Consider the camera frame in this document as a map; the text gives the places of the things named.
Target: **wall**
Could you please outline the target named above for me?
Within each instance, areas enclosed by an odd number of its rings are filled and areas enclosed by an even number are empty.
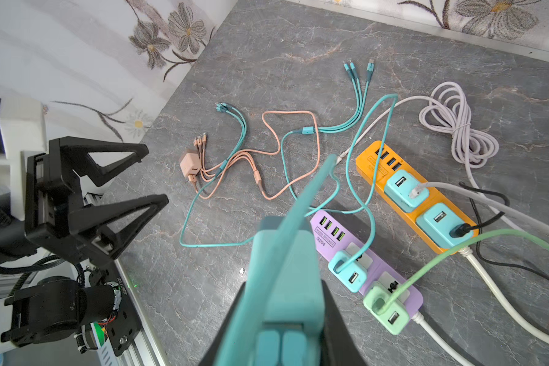
[[[41,101],[49,139],[139,142],[235,2],[0,1],[0,97]]]
[[[549,0],[319,0],[549,51]]]

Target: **orange power strip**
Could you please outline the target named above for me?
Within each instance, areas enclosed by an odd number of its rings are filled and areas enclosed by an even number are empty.
[[[454,205],[451,201],[449,201],[446,196],[444,196],[441,192],[438,191],[438,189],[434,187],[428,187],[429,189],[429,197],[421,203],[416,209],[414,209],[410,213],[404,212],[399,206],[397,206],[396,203],[393,202],[390,197],[388,197],[385,192],[384,188],[386,185],[386,182],[390,177],[392,177],[393,174],[396,173],[397,170],[403,169],[407,172],[409,172],[412,176],[414,176],[419,182],[425,183],[427,182],[427,179],[423,178],[421,174],[419,174],[416,170],[414,170],[407,162],[403,160],[402,157],[400,157],[397,153],[394,152],[393,149],[389,148],[388,145],[385,143],[383,152],[379,152],[379,154],[376,154],[376,151],[378,151],[381,147],[381,141],[375,141],[373,142],[366,150],[364,150],[357,158],[356,158],[356,168],[358,169],[358,172],[366,181],[372,185],[373,178],[374,178],[374,165],[376,165],[376,159],[379,156],[383,156],[381,158],[381,162],[378,165],[378,173],[376,175],[376,192],[378,192],[382,198],[388,202],[388,204],[392,207],[393,210],[396,211],[397,214],[399,214],[404,222],[409,224],[413,230],[421,237],[421,239],[424,240],[425,243],[435,253],[441,254],[445,252],[447,249],[441,248],[440,246],[437,246],[431,240],[427,234],[425,234],[425,231],[423,231],[419,226],[417,226],[416,220],[417,217],[421,216],[425,211],[430,209],[433,205],[441,202],[444,203],[447,207],[449,207],[454,213],[459,216],[464,222],[469,223],[470,225],[475,225],[474,221],[472,221],[466,214],[464,214],[456,205]],[[475,237],[478,235],[477,231],[474,230],[474,233],[472,237]]]

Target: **usb port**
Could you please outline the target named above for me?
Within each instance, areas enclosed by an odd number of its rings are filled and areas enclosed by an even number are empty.
[[[358,272],[354,272],[351,276],[350,276],[350,279],[348,280],[350,283],[353,283],[354,281],[356,281],[356,278],[358,278]]]
[[[440,222],[442,218],[444,218],[445,216],[447,216],[447,214],[445,212],[441,212],[439,215],[435,216],[435,218],[433,220],[435,220],[436,223]]]
[[[405,180],[407,180],[405,177],[401,177],[401,179],[399,179],[399,180],[396,181],[395,185],[396,185],[397,187],[400,187],[401,184],[403,184]]]
[[[399,318],[399,314],[395,311],[394,313],[392,313],[392,315],[390,316],[390,318],[388,318],[388,322],[392,325],[392,324],[395,324],[396,320]]]

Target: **table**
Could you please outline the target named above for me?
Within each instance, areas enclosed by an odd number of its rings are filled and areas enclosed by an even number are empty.
[[[260,120],[267,109],[307,109],[327,126],[345,121],[355,99],[343,63],[351,59],[363,75],[369,58],[375,60],[376,70],[366,110],[384,94],[429,95],[443,81],[461,84],[472,107],[472,127],[488,131],[501,147],[485,167],[474,171],[476,181],[504,192],[513,207],[549,224],[549,63],[285,1],[239,0],[148,130],[143,142],[150,154],[122,173],[104,199],[158,193],[170,199],[121,261],[139,285],[139,296],[174,365],[197,365],[246,279],[240,269],[248,267],[251,250],[251,245],[179,245],[194,196],[178,166],[179,156],[203,132],[208,134],[209,163],[220,162],[231,151],[240,127],[216,112],[216,102],[241,109],[249,123],[244,147],[257,149],[276,148]],[[467,181],[463,166],[451,157],[450,136],[419,124],[423,106],[412,101],[397,107],[387,143],[427,179]],[[279,136],[311,123],[308,116],[269,121]],[[374,128],[367,141],[380,139],[381,130]],[[355,132],[353,128],[323,135],[323,157],[346,149]],[[354,156],[367,146],[358,145]],[[314,137],[289,137],[285,157],[293,177],[309,171],[315,161]],[[283,187],[279,156],[256,156],[256,162],[268,192]],[[356,207],[345,184],[344,165],[337,171],[343,186],[331,206]],[[353,161],[350,172],[359,194],[367,194],[370,186]],[[327,182],[319,198],[331,190],[332,182]],[[467,199],[446,195],[473,217]],[[288,192],[265,201],[248,165],[240,163],[229,170],[211,200],[198,203],[185,238],[191,243],[241,241],[256,231],[260,218],[284,215],[292,204]],[[434,257],[378,195],[370,207],[377,226],[373,250],[397,271],[410,276]],[[486,208],[480,210],[489,216]],[[359,214],[345,221],[366,239],[367,220]],[[502,227],[504,223],[492,226]],[[497,260],[527,262],[549,274],[549,254],[524,240],[491,239],[483,252]],[[517,310],[549,332],[549,282],[525,271],[485,266]],[[411,322],[399,336],[389,334],[364,308],[362,297],[329,273],[323,259],[320,269],[369,365],[454,364],[417,324]],[[549,365],[549,346],[512,321],[463,258],[445,260],[417,286],[425,297],[421,312],[470,361],[484,366]]]

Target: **flower center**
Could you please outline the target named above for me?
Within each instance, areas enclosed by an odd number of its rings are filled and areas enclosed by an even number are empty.
[[[507,2],[507,1],[499,1],[498,3],[496,3],[492,9],[490,10],[491,13],[498,13],[498,12],[501,12],[501,11],[505,11],[507,10],[508,8],[510,8],[512,6],[512,3],[510,2]]]

